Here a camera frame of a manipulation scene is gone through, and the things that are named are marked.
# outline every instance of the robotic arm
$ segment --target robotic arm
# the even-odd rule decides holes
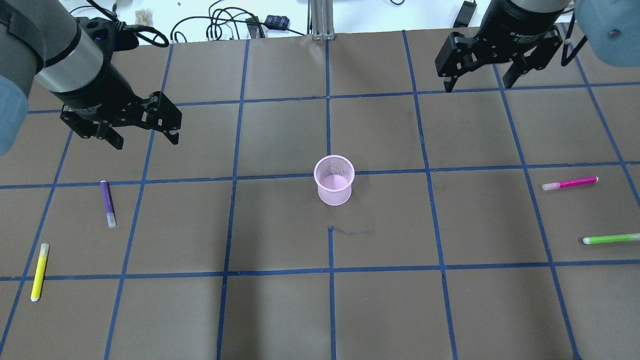
[[[83,138],[122,149],[114,130],[138,126],[178,144],[182,113],[160,91],[138,97],[111,64],[114,51],[134,49],[144,26],[73,18],[58,0],[0,0],[0,155],[10,149],[27,111],[34,78],[59,98],[60,119]],[[160,46],[168,46],[164,35]]]
[[[502,78],[506,88],[533,69],[543,70],[563,43],[554,23],[568,4],[569,0],[492,0],[477,34],[467,38],[451,33],[436,57],[445,91],[451,92],[460,76],[487,64],[513,62]],[[576,0],[575,16],[602,61],[640,65],[640,1]]]

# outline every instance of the purple marker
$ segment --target purple marker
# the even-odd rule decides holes
[[[107,224],[109,227],[116,227],[116,217],[113,213],[113,203],[111,202],[111,192],[109,191],[109,183],[105,180],[100,182],[102,189],[102,200],[104,201],[104,211],[107,213]]]

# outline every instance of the yellow marker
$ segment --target yellow marker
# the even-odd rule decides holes
[[[38,266],[36,267],[36,276],[33,279],[31,301],[40,300],[40,292],[42,291],[42,280],[44,280],[44,268],[45,266],[47,266],[47,255],[49,255],[49,244],[42,244],[40,246],[40,257],[38,258]]]

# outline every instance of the pink mesh pen holder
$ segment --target pink mesh pen holder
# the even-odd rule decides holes
[[[355,170],[349,160],[340,155],[322,158],[314,169],[314,179],[318,185],[318,195],[327,205],[342,205],[351,196],[351,183]]]

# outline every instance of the pink marker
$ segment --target pink marker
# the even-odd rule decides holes
[[[595,184],[598,182],[597,176],[583,177],[582,179],[573,179],[567,181],[560,181],[559,183],[550,183],[542,185],[542,190],[555,190],[560,188],[568,188],[569,186]]]

